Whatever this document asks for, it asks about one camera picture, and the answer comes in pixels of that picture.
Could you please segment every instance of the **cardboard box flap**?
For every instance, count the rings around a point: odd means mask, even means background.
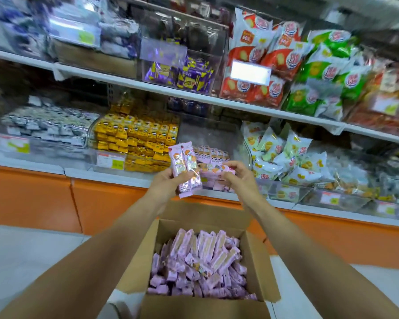
[[[252,220],[250,213],[244,210],[184,202],[182,200],[168,202],[160,218],[243,230],[248,228]]]
[[[148,289],[158,224],[158,220],[152,222],[116,289],[127,294],[145,292]]]
[[[281,295],[266,246],[253,234],[249,232],[245,234],[250,245],[251,256],[263,299],[276,302],[281,299]]]
[[[140,319],[267,319],[265,302],[145,295]]]

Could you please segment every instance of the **right hand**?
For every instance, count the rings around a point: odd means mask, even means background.
[[[236,176],[231,172],[224,172],[222,174],[226,185],[234,189],[239,200],[244,205],[254,209],[254,206],[264,200],[257,186],[254,174],[241,161],[227,161],[223,164],[235,169],[237,172]]]

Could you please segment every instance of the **right arm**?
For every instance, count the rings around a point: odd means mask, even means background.
[[[238,161],[223,177],[235,190],[278,252],[305,295],[324,319],[399,319],[399,308],[349,264],[313,241],[260,194],[254,175]]]

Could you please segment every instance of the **open cardboard box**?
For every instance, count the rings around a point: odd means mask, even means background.
[[[276,302],[281,297],[265,245],[246,231],[251,220],[248,212],[239,209],[170,201],[160,219],[152,223],[117,289],[128,294],[146,292],[154,252],[159,253],[179,228],[192,228],[195,233],[200,230],[217,233],[222,229],[228,236],[239,238],[241,264],[248,268],[245,288],[250,294],[255,293],[258,301],[147,294],[140,318],[270,318],[264,301]]]

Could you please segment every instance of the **left arm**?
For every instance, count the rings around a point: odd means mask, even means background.
[[[0,313],[0,319],[97,317],[128,267],[153,220],[178,184],[192,178],[157,174],[144,197],[108,229],[93,236],[43,273]]]

